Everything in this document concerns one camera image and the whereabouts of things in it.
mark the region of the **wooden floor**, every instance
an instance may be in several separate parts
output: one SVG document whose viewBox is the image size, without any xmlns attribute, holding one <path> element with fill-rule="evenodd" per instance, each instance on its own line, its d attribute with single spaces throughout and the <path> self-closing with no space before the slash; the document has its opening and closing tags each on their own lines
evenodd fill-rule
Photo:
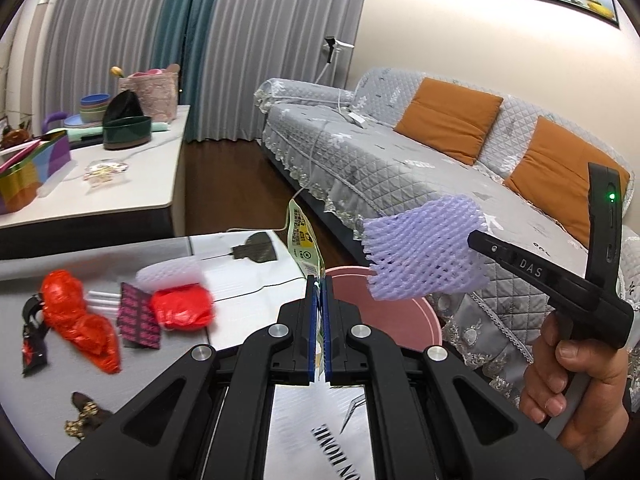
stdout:
<svg viewBox="0 0 640 480">
<path fill-rule="evenodd" d="M 271 165 L 256 142 L 206 140 L 186 145 L 187 234 L 231 228 L 281 229 L 294 189 Z M 302 202 L 318 237 L 327 269 L 355 265 L 334 235 Z M 287 232 L 279 232 L 287 242 Z"/>
</svg>

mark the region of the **orange plastic wrapper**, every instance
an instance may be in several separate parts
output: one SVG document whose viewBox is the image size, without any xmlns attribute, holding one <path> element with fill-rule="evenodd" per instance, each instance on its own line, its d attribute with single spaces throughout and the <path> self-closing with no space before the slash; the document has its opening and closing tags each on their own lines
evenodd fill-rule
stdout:
<svg viewBox="0 0 640 480">
<path fill-rule="evenodd" d="M 45 322 L 103 372 L 120 371 L 118 337 L 103 316 L 86 311 L 82 283 L 66 270 L 55 270 L 42 282 Z"/>
<path fill-rule="evenodd" d="M 200 285 L 158 290 L 150 302 L 158 324 L 166 330 L 199 330 L 213 320 L 213 298 Z"/>
</svg>

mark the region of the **quilted sofa cover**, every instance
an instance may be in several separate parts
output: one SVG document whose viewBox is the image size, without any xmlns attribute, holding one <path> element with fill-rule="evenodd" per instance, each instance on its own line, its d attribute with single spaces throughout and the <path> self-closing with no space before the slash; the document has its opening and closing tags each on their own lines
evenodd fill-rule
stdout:
<svg viewBox="0 0 640 480">
<path fill-rule="evenodd" d="M 505 241 L 538 252 L 584 275 L 586 253 L 557 222 L 502 186 L 519 163 L 536 121 L 544 116 L 606 152 L 631 174 L 623 199 L 626 212 L 634 192 L 634 172 L 612 148 L 566 119 L 508 94 L 478 161 L 461 164 L 392 129 L 425 76 L 489 91 L 452 78 L 397 69 L 373 69 L 355 92 L 311 83 L 271 79 L 256 92 L 256 105 L 268 114 L 265 146 L 302 186 L 362 235 L 362 220 L 388 216 L 436 200 L 466 194 L 485 213 L 489 231 Z M 337 112 L 353 110 L 368 120 L 361 128 Z M 434 295 L 431 304 L 446 323 L 451 342 L 471 368 L 482 367 L 492 386 L 519 401 L 522 376 L 532 362 L 530 345 L 550 311 L 547 296 L 486 260 L 490 284 L 472 294 Z M 640 338 L 640 238 L 623 229 L 619 295 L 636 311 L 629 344 Z M 640 404 L 640 349 L 632 351 L 632 400 Z"/>
</svg>

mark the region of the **pink trash can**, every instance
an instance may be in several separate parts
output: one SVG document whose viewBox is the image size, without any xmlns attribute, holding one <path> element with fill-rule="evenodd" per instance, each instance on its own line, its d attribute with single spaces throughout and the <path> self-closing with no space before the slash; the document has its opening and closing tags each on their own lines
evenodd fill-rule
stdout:
<svg viewBox="0 0 640 480">
<path fill-rule="evenodd" d="M 367 286 L 367 276 L 375 274 L 367 267 L 334 267 L 326 275 L 334 281 L 334 297 L 359 307 L 362 322 L 387 333 L 399 346 L 422 351 L 441 345 L 438 316 L 423 298 L 401 301 L 376 301 Z"/>
</svg>

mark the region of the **silver screw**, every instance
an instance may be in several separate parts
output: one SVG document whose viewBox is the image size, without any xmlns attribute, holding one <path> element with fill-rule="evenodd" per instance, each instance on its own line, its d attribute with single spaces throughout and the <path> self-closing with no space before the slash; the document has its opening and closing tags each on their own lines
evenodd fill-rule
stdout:
<svg viewBox="0 0 640 480">
<path fill-rule="evenodd" d="M 271 337 L 284 337 L 289 333 L 289 327 L 282 323 L 276 323 L 269 327 L 269 335 Z"/>
<path fill-rule="evenodd" d="M 427 356 L 432 361 L 444 361 L 448 355 L 449 352 L 447 352 L 447 349 L 442 346 L 431 346 L 427 350 Z"/>
<path fill-rule="evenodd" d="M 196 359 L 196 361 L 206 361 L 212 354 L 213 352 L 211 351 L 211 348 L 206 345 L 199 345 L 191 350 L 191 357 Z"/>
<path fill-rule="evenodd" d="M 351 335 L 358 339 L 364 339 L 371 335 L 371 329 L 367 325 L 353 325 L 351 327 Z"/>
</svg>

